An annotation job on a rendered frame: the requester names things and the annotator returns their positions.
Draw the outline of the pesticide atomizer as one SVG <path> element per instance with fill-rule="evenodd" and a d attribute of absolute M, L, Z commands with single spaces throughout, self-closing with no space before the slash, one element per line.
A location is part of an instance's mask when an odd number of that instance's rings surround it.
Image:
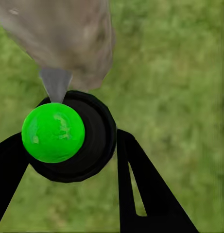
<path fill-rule="evenodd" d="M 48 97 L 23 124 L 27 160 L 52 181 L 82 182 L 98 174 L 114 156 L 116 123 L 108 106 L 97 97 L 68 91 L 71 70 L 47 67 L 38 74 Z"/>

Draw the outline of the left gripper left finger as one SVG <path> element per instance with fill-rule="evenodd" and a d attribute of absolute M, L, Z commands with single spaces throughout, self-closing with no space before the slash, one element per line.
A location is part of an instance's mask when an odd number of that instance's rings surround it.
<path fill-rule="evenodd" d="M 0 221 L 29 163 L 21 133 L 0 143 Z"/>

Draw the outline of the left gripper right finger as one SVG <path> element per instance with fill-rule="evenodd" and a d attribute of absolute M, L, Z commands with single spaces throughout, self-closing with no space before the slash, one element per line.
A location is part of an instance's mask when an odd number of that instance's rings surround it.
<path fill-rule="evenodd" d="M 199 233 L 136 138 L 117 129 L 121 233 Z M 147 216 L 136 214 L 130 162 Z"/>

